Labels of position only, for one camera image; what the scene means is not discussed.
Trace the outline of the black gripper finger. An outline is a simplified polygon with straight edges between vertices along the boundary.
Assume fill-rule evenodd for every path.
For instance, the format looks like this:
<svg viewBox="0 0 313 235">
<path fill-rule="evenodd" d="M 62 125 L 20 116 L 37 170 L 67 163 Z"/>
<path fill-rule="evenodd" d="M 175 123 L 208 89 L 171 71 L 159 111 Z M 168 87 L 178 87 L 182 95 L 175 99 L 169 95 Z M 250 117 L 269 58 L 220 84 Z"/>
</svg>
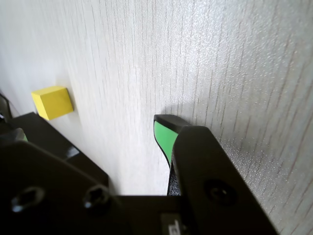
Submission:
<svg viewBox="0 0 313 235">
<path fill-rule="evenodd" d="M 155 115 L 154 137 L 176 175 L 192 234 L 276 234 L 207 127 L 192 125 L 175 115 Z"/>
<path fill-rule="evenodd" d="M 3 235 L 129 235 L 120 204 L 81 170 L 25 141 L 0 137 Z"/>
</svg>

